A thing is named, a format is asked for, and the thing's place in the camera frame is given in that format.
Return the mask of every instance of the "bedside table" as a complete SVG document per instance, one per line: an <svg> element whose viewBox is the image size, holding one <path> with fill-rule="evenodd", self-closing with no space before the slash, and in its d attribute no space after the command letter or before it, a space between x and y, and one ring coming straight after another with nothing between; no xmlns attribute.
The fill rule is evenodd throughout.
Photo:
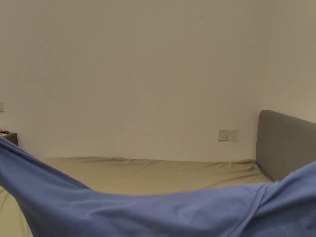
<svg viewBox="0 0 316 237"><path fill-rule="evenodd" d="M7 136L4 136L4 138L17 146L19 145L18 135L15 132L9 132Z"/></svg>

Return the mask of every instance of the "beige fitted sheet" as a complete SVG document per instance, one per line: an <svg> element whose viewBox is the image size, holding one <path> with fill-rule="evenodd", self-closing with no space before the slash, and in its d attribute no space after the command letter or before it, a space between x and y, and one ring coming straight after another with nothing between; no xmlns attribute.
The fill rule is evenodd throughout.
<svg viewBox="0 0 316 237"><path fill-rule="evenodd" d="M253 160L189 162L75 157L44 161L94 190L109 193L162 194L271 182ZM1 187L0 236L32 236L15 199Z"/></svg>

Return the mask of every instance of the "blue bedsheet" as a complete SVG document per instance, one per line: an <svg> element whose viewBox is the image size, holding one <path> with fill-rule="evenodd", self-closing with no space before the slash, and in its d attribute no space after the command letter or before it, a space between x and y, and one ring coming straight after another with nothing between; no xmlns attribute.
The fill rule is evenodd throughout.
<svg viewBox="0 0 316 237"><path fill-rule="evenodd" d="M316 236L315 162L274 184L127 196L96 192L0 138L0 183L34 237Z"/></svg>

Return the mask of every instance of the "gray headboard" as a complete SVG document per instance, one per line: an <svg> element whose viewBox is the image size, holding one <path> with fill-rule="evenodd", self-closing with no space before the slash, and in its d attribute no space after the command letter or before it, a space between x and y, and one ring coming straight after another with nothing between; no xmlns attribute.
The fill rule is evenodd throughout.
<svg viewBox="0 0 316 237"><path fill-rule="evenodd" d="M259 116L256 163L272 180L316 161L316 124L270 110Z"/></svg>

